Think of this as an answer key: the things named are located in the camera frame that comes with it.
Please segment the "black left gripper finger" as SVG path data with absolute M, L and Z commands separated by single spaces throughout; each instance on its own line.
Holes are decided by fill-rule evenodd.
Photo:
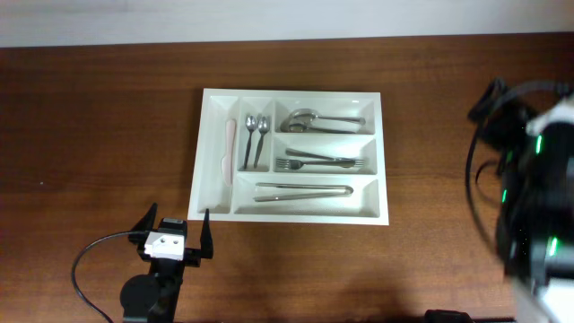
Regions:
M 151 231 L 155 223 L 158 204 L 152 203 L 146 214 L 133 226 L 131 231 Z
M 213 258 L 213 236 L 210 228 L 210 210 L 206 209 L 204 212 L 204 220 L 200 235 L 200 254 L 201 258 Z

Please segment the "silver fork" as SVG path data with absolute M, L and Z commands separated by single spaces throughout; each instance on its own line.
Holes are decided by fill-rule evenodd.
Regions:
M 294 149 L 290 149 L 290 148 L 285 149 L 285 154 L 288 156 L 316 158 L 316 159 L 321 159 L 321 160 L 326 160 L 326 161 L 356 161 L 356 159 L 354 159 L 354 158 L 331 157 L 331 156 L 325 156 L 325 155 L 320 155 L 320 154 L 307 153 L 307 152 L 294 150 Z
M 274 166 L 277 169 L 300 170 L 305 166 L 333 166 L 345 169 L 360 168 L 365 165 L 364 160 L 342 159 L 330 161 L 303 161 L 295 159 L 277 158 Z

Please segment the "white plastic knife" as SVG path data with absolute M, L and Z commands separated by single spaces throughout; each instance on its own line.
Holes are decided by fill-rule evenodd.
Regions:
M 237 122 L 235 119 L 229 119 L 225 124 L 225 146 L 224 155 L 221 160 L 221 171 L 224 184 L 227 187 L 232 186 L 232 171 L 233 171 L 233 150 L 235 143 L 235 132 Z

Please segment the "small silver teaspoon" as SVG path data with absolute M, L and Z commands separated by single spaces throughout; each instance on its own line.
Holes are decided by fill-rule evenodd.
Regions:
M 243 161 L 243 169 L 245 170 L 248 167 L 248 159 L 250 155 L 251 145 L 252 145 L 252 135 L 258 128 L 258 120 L 257 117 L 254 115 L 248 115 L 245 122 L 246 129 L 248 131 L 248 140 L 246 143 L 244 161 Z
M 260 156 L 263 150 L 263 145 L 264 145 L 264 140 L 265 140 L 265 135 L 269 132 L 270 130 L 270 121 L 269 121 L 269 117 L 268 116 L 262 116 L 259 119 L 258 122 L 258 132 L 260 134 L 259 137 L 259 141 L 257 143 L 257 150 L 256 150 L 256 156 L 255 156 L 255 160 L 254 160 L 254 168 L 256 169 L 258 164 L 259 164 L 259 160 L 260 160 Z

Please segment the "large silver spoon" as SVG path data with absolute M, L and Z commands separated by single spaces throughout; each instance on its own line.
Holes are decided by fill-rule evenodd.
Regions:
M 308 119 L 310 121 L 315 120 L 315 119 L 324 119 L 324 120 L 331 120 L 331 121 L 342 121 L 342 122 L 348 122 L 348 123 L 353 123 L 353 124 L 358 124 L 358 125 L 365 125 L 366 124 L 366 120 L 365 118 L 361 118 L 361 117 L 329 117 L 329 116 L 324 116 L 319 114 L 316 110 L 314 109 L 296 109 L 294 110 L 291 114 L 290 114 L 290 118 L 294 119 Z
M 315 127 L 311 122 L 304 122 L 298 119 L 284 120 L 279 126 L 284 133 L 326 133 L 326 134 L 353 134 L 353 131 L 337 130 L 324 127 Z

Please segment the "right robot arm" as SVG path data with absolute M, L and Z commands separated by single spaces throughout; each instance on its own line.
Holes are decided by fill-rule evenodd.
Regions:
M 517 301 L 516 322 L 573 320 L 573 86 L 493 79 L 469 110 L 475 131 L 465 160 L 465 198 L 485 247 L 502 263 Z M 471 186 L 478 143 L 499 154 L 483 163 L 501 181 L 489 235 Z

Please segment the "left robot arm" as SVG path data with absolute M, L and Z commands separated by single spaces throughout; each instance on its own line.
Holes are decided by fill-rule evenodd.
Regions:
M 187 222 L 164 217 L 154 226 L 158 205 L 147 213 L 128 234 L 149 272 L 135 275 L 122 287 L 120 304 L 125 322 L 173 322 L 185 269 L 199 267 L 213 257 L 210 212 L 204 212 L 200 247 L 188 248 Z

